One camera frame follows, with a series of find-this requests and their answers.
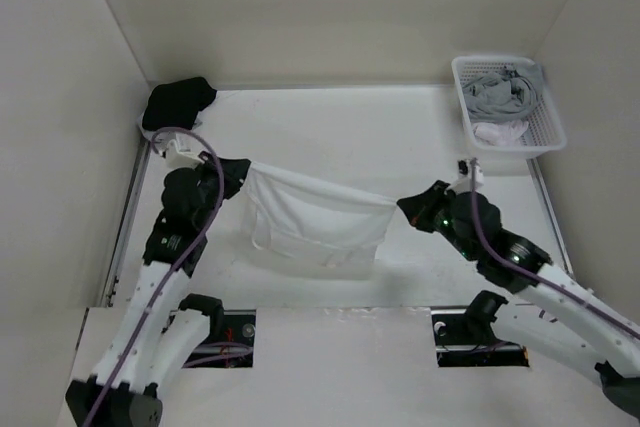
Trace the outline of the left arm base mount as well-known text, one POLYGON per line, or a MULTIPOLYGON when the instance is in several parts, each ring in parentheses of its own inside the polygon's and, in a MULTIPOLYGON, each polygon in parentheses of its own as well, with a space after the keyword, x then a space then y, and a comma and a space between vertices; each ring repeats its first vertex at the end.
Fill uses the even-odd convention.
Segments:
POLYGON ((257 313, 225 311, 211 333, 189 355, 185 368, 234 369, 253 366, 257 313))

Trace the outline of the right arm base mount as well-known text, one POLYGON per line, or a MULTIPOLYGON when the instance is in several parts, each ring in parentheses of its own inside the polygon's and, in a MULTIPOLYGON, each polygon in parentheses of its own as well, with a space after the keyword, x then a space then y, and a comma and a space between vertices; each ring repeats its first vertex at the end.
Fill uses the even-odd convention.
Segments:
POLYGON ((525 347, 497 338, 492 324, 508 301, 481 291, 466 307, 431 310, 436 361, 441 368, 529 367, 525 347))

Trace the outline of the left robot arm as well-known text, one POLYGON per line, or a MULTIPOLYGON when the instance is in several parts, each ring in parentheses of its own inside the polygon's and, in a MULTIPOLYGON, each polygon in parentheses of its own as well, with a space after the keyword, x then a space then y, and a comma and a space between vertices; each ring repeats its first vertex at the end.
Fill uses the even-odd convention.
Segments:
POLYGON ((221 340, 221 301, 187 287, 213 218, 240 191, 250 165, 203 152, 166 175, 162 208, 118 331, 88 378, 72 380, 66 391, 76 425, 159 425, 169 383, 199 344, 221 340))

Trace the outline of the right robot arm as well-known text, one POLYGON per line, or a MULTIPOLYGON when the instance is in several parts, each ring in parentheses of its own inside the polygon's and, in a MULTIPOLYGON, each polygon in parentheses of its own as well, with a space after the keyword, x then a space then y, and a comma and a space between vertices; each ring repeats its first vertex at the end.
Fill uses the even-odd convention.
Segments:
POLYGON ((517 312, 503 296, 483 291, 469 305, 464 331, 524 345, 573 369, 605 398, 639 415, 639 326, 582 287, 532 241, 502 225, 499 208, 475 189, 457 193, 438 181, 397 202, 418 231, 438 233, 492 285, 535 305, 517 312))

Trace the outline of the white tank top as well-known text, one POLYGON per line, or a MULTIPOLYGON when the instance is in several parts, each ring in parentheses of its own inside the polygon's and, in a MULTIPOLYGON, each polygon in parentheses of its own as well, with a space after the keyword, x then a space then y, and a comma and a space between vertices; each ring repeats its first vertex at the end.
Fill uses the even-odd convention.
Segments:
POLYGON ((242 232, 296 276, 365 280, 396 211, 379 194, 253 162, 242 232))

